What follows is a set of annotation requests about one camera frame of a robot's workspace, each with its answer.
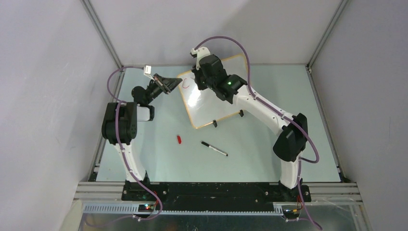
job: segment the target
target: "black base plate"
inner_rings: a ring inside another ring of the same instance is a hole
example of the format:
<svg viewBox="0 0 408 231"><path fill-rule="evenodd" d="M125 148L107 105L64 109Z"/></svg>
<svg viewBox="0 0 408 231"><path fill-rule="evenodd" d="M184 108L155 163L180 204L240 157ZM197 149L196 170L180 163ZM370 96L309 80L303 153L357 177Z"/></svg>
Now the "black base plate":
<svg viewBox="0 0 408 231"><path fill-rule="evenodd" d="M146 185L156 192L165 211L262 212L274 211L273 202L296 202L297 187L291 194L279 185L257 183L182 183L160 182ZM301 186L305 202L310 202L309 187ZM123 201L156 199L136 182L125 182Z"/></svg>

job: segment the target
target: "white wall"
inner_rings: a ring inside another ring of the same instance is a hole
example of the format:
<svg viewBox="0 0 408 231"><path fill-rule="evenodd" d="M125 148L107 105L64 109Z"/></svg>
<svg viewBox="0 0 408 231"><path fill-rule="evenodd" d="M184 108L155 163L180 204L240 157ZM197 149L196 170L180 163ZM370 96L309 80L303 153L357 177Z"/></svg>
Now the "white wall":
<svg viewBox="0 0 408 231"><path fill-rule="evenodd" d="M313 78L374 230L407 230L408 1L351 1Z"/></svg>
<svg viewBox="0 0 408 231"><path fill-rule="evenodd" d="M189 52L214 35L231 36L252 63L305 64L340 0L93 0L124 64L192 64ZM207 44L221 57L241 52Z"/></svg>
<svg viewBox="0 0 408 231"><path fill-rule="evenodd" d="M0 4L0 230L57 230L90 167L114 62L80 1Z"/></svg>

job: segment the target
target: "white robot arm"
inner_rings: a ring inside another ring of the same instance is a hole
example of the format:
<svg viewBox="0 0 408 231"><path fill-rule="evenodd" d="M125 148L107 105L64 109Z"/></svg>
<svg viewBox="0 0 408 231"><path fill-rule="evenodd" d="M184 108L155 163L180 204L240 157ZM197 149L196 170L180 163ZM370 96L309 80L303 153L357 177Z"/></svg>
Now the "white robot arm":
<svg viewBox="0 0 408 231"><path fill-rule="evenodd" d="M246 81L237 75L228 75L221 60L211 54L208 48L192 49L190 54L197 58L196 65L191 71L195 75L194 81L199 90L210 88L219 99L251 113L278 136L274 152L281 159L280 183L288 189L293 189L297 185L299 158L305 148L306 138L283 117L294 118L294 121L299 122L301 127L307 131L306 117L302 114L293 116L283 111L254 90L255 95L251 95ZM271 105L281 115L264 106L260 100Z"/></svg>
<svg viewBox="0 0 408 231"><path fill-rule="evenodd" d="M261 98L263 101L273 105L278 110L281 110L267 99L262 97L261 95L257 94L258 98ZM282 119L281 116L277 115L259 101L254 100L254 98L249 93L246 86L242 86L238 89L238 94L233 97L233 104L237 105L239 108L251 113L265 125L267 125L272 132L279 136L282 133L282 127L287 127L289 123ZM287 117L292 117L293 115L281 110L284 115ZM302 155L300 153L294 162L292 161L284 161L281 159L281 173L280 173L280 182L286 188L293 189L297 185L297 173L298 173L298 163L299 157Z"/></svg>

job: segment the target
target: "white cable clip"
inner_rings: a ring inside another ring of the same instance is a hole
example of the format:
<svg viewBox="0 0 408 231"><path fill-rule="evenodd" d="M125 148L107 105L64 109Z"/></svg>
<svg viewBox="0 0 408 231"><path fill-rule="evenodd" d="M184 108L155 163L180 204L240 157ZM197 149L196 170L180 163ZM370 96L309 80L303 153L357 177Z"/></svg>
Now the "white cable clip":
<svg viewBox="0 0 408 231"><path fill-rule="evenodd" d="M281 111L281 113L282 113L282 115L280 116L280 118L281 118L282 120L285 119L285 118L284 118L285 116L288 117L288 118L292 118L292 114L290 114L290 113L288 113L288 112Z"/></svg>
<svg viewBox="0 0 408 231"><path fill-rule="evenodd" d="M146 65L143 68L143 74L151 79L153 79L153 77L150 75L152 73L152 66Z"/></svg>
<svg viewBox="0 0 408 231"><path fill-rule="evenodd" d="M197 49L191 49L190 54L197 58L195 63L195 69L200 70L200 60L206 56L211 55L210 50L207 47L199 47Z"/></svg>

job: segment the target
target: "black marker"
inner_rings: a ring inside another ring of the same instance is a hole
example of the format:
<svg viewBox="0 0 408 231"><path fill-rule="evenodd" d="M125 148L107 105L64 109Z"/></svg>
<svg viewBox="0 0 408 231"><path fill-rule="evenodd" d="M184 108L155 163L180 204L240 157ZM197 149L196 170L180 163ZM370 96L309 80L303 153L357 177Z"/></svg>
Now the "black marker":
<svg viewBox="0 0 408 231"><path fill-rule="evenodd" d="M228 154L227 154L226 152L223 152L223 151L219 150L218 148L213 147L213 146L209 145L208 143L206 143L206 142L204 142L204 141L201 141L201 143L204 144L205 146L211 148L212 150L223 154L224 156L228 156Z"/></svg>

